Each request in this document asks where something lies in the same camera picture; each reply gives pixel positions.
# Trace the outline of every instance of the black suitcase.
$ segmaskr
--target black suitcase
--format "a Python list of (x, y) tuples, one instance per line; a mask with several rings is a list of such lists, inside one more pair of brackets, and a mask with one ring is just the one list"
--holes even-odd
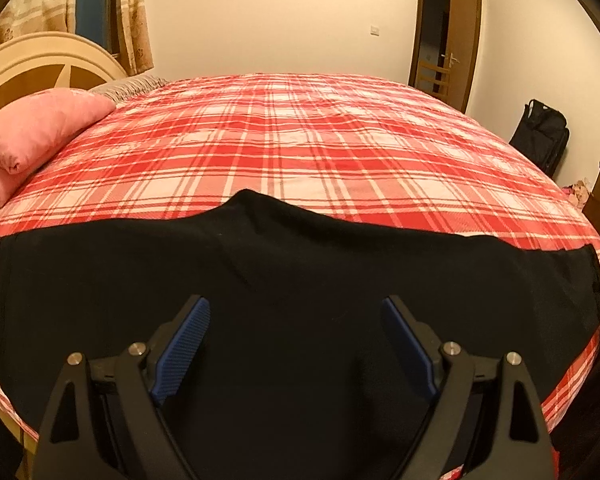
[(553, 177), (568, 140), (569, 129), (564, 115), (532, 99), (525, 105), (525, 113), (509, 143), (544, 174)]

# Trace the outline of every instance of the door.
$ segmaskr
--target door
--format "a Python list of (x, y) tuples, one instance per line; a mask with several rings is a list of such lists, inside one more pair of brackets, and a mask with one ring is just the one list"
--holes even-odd
[(478, 54), (482, 0), (451, 0), (445, 68), (449, 70), (446, 102), (462, 113), (469, 102)]

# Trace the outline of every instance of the red and white plaid blanket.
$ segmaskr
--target red and white plaid blanket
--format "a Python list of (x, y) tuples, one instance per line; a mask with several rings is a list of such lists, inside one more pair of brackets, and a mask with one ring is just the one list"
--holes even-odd
[[(593, 244), (600, 258), (593, 227), (506, 142), (419, 91), (341, 75), (183, 80), (125, 102), (0, 210), (0, 235), (190, 216), (244, 188), (336, 218), (493, 235), (523, 249)], [(597, 346), (598, 335), (545, 400), (550, 429)], [(1, 390), (0, 407), (37, 437)]]

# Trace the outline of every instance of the wooden headboard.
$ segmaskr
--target wooden headboard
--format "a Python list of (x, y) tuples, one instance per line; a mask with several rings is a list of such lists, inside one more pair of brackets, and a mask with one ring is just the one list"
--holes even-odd
[(47, 88), (89, 90), (126, 77), (102, 47), (66, 32), (34, 32), (0, 46), (0, 108)]

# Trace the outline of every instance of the beige curtain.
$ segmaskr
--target beige curtain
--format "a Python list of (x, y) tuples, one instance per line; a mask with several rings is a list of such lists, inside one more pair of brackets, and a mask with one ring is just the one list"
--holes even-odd
[(129, 75), (154, 67), (144, 0), (118, 0), (120, 64)]
[(10, 0), (0, 13), (0, 44), (42, 30), (75, 33), (75, 0)]

